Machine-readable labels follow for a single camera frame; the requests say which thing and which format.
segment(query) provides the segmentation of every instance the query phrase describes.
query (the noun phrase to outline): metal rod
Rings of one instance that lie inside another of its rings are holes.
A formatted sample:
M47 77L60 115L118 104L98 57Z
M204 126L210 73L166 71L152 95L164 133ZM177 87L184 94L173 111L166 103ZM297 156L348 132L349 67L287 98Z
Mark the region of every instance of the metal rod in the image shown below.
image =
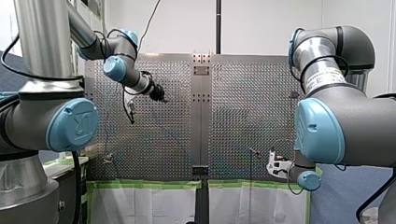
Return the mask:
M201 179L201 187L195 191L195 223L209 224L209 184Z
M216 1L216 54L221 54L221 0Z
M82 49L92 45L96 40L96 34L90 25L84 21L69 2L67 2L67 12L69 14L70 33L73 41Z
M71 77L66 1L15 0L23 59L41 77Z

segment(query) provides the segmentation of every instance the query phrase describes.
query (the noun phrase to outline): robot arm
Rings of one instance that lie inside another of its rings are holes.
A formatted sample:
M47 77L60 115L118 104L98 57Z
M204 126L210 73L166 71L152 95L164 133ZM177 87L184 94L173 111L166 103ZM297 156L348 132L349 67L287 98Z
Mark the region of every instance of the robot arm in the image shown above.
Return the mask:
M70 37L87 60L105 59L104 73L133 94L163 101L161 85L135 69L137 36L117 30L99 38L68 1L15 0L23 59L31 74L12 104L1 105L0 154L21 150L81 150L93 138L98 112L73 80Z
M347 83L341 71L349 70L348 77L374 68L375 51L369 37L349 26L293 36L290 65L302 73L306 97L295 114L297 136L295 159L287 170L290 179L303 189L316 190L320 177L313 173L315 163L393 167L395 100L367 98L362 89ZM267 167L274 165L270 161Z
M130 88L134 94L147 94L155 101L163 101L163 87L156 85L151 76L134 68L138 44L134 32L116 29L113 31L119 32L117 37L103 36L100 39L68 2L67 12L71 37L79 46L78 53L83 59L106 59L106 76Z

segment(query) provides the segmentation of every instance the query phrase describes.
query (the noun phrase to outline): metal post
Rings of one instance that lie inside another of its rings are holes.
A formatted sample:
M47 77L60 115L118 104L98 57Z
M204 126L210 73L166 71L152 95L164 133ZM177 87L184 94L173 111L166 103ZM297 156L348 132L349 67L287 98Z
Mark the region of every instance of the metal post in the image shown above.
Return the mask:
M216 1L216 54L221 54L221 0Z
M201 188L195 194L195 218L194 222L209 224L209 184L207 178L203 178Z
M66 1L15 0L23 59L41 77L71 77Z

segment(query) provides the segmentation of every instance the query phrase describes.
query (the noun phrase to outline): white cloth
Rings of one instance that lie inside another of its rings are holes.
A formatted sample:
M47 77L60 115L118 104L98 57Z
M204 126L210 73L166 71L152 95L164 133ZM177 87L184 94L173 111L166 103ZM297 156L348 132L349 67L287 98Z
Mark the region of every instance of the white cloth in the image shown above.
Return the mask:
M92 224L194 221L195 189L94 189Z
M306 224L309 223L307 193L288 189L252 187L209 190L210 223Z

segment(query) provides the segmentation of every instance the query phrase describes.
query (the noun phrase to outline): wire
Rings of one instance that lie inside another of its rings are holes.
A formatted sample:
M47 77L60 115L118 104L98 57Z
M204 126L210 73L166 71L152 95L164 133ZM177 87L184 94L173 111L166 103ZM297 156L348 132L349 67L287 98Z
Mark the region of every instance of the wire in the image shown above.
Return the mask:
M160 4L161 0L157 1L157 4L154 7L154 10L151 13L151 17L148 20L148 25L146 26L146 31L143 33L142 37L140 38L140 43L139 43L139 48L137 49L137 52L140 51L140 48L142 47L143 39L145 38L146 34L148 33L149 30L149 25L151 24L152 19L154 18L155 12L157 11L157 7Z
M93 32L102 36L102 39L100 40L100 51L102 53L102 56L104 57L103 63L105 63L107 58L107 49L110 49L110 44L108 43L106 36L102 32L100 31L93 31ZM105 50L103 50L103 44L102 44L103 41L105 41L106 44Z
M123 108L123 110L124 110L124 112L125 112L126 117L128 118L128 120L131 121L131 124L134 124L134 120L131 118L131 116L129 116L128 110L126 109L125 99L124 99L124 97L125 97L125 92L126 92L125 87L122 86L122 108Z
M294 31L293 37L290 40L290 49L289 49L289 66L290 66L290 74L296 79L297 81L301 82L301 80L294 74L293 72L293 55L294 55L294 44L297 38L297 34L299 31L304 31L303 28L297 28Z
M8 96L6 99L0 101L0 113L5 111L10 106L15 105L18 102L19 102L18 94Z
M3 52L3 55L1 56L1 64L10 72L13 72L15 74L18 74L23 77L29 77L29 78L35 78L35 79L40 79L40 80L45 80L45 81L73 81L73 80L79 80L82 79L83 76L76 76L76 77L41 77L37 75L31 75L24 73L22 71L19 71L8 64L6 64L6 57L9 53L9 51L15 46L15 44L18 42L20 39L20 35L17 34L15 39L11 42L11 44L6 48L6 50Z
M361 223L361 214L363 213L363 210L376 198L378 198L387 188L389 188L395 182L395 180L396 180L396 172L393 172L393 175L390 177L390 179L358 208L355 215L359 223Z
M374 98L378 99L378 98L390 98L390 97L396 97L396 93L385 93L385 94L382 94L382 95L377 95Z
M123 32L120 29L112 29L108 34L107 34L107 38L109 38L111 36L111 34L113 34L114 32L119 32L120 34L123 35L123 37L125 37L129 43L131 43L133 46L136 47L136 44L134 43L134 41L131 39L131 37L129 37L125 32Z
M341 168L338 165L334 165L334 166L335 166L335 168L337 168L338 170L340 170L342 172L344 172L347 169L347 167L345 165L344 165L344 168Z
M148 71L141 71L141 73L142 73L144 76L149 76L149 79L152 80L152 74L151 74L150 72L148 72ZM127 91L127 90L125 89L125 85L123 85L123 84L122 84L122 89L123 89L123 91L124 91L125 93L127 93L127 94L129 94L129 95L138 95L138 94L140 94L140 93L142 93L142 92L144 91L144 90L142 90L142 91L140 91L140 92L135 92L135 93L133 93L133 92Z
M307 63L306 66L304 67L303 71L301 72L300 87L301 87L301 90L303 91L303 93L305 93L304 75L305 75L306 70L308 70L309 66L311 66L312 64L316 63L319 60L325 59L325 58L334 58L335 60L341 61L344 64L344 66L346 67L344 77L347 76L347 74L349 72L349 63L343 57L338 56L338 55L324 55L324 56L317 57L317 58L311 60L309 63Z
M150 108L151 114L154 117L154 120L157 124L160 124L160 122L158 121L157 118L157 113L153 110L153 108ZM189 151L181 144L181 142L177 139L177 137L169 130L167 130L166 128L164 128L161 124L159 125L160 128L162 129L163 132L167 133L168 135L170 135L171 138L173 138L173 140L175 140L178 144L179 147L181 147L183 149L184 154L189 158L189 160L191 161L191 163L193 164L200 164L198 163L196 160L194 160L191 156L191 154L189 153ZM214 172L212 169L208 168L209 173L212 175L227 175L228 173L225 172Z
M291 163L291 165L289 166L289 171L287 172L287 174L288 174L288 188L289 188L289 190L290 190L290 192L292 193L292 194L294 194L294 195L300 195L301 193L303 193L303 190L304 189L300 189L300 191L299 192L295 192L292 188L291 188L291 185L290 185L290 180L291 180L291 177L290 177L290 170L291 170L291 168L294 166L294 162L292 162Z
M76 176L76 206L73 217L73 224L78 224L79 209L81 207L81 167L79 166L78 154L76 151L72 152L72 156L73 156L73 163L75 166L75 176Z

